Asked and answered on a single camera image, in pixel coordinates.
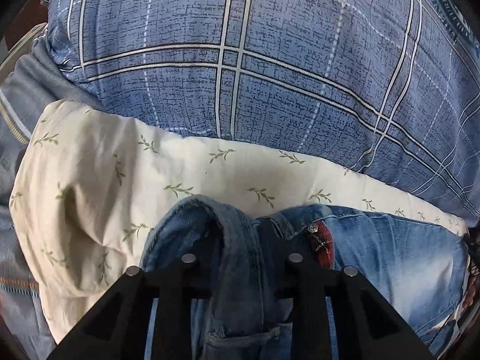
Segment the blue denim jeans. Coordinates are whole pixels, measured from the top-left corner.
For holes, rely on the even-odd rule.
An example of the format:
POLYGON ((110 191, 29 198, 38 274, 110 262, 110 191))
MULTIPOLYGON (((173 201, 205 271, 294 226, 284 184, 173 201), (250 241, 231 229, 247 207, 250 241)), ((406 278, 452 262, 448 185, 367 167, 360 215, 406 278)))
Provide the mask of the blue denim jeans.
POLYGON ((336 271, 355 267, 433 355, 452 339, 451 315, 464 296, 467 249, 432 223, 335 205, 302 205, 251 217, 204 196, 188 197, 151 231, 141 259, 153 272, 219 241, 209 301, 191 304, 195 359, 288 359, 293 302, 274 296, 278 245, 336 271))

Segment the cream leaf-print quilt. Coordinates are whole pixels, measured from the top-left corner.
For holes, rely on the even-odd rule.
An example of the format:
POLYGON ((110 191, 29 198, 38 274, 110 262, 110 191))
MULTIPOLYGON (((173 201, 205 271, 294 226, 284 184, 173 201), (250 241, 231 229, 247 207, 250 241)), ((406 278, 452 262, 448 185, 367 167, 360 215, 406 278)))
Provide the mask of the cream leaf-print quilt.
POLYGON ((10 213, 56 341, 125 272, 179 201, 202 194, 253 216, 310 203, 446 228, 465 222, 323 158, 181 137, 134 118, 58 101, 42 113, 19 166, 10 213))

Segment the blue plaid pillow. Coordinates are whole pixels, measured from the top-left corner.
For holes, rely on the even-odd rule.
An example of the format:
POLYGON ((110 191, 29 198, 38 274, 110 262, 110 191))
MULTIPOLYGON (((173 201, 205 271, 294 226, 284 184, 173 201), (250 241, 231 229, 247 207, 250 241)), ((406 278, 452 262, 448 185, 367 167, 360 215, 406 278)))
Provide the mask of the blue plaid pillow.
POLYGON ((107 112, 316 155, 479 222, 479 37, 453 0, 43 0, 107 112))

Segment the grey-blue patterned bedsheet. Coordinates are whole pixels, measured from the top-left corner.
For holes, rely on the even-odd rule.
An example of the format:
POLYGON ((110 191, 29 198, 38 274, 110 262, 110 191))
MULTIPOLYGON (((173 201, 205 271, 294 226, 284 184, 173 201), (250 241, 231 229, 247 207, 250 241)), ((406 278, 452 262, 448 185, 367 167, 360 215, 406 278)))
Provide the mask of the grey-blue patterned bedsheet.
POLYGON ((1 65, 1 342, 17 359, 46 359, 55 341, 11 219, 10 196, 29 139, 45 107, 67 98, 102 110, 50 55, 47 25, 38 24, 1 65))

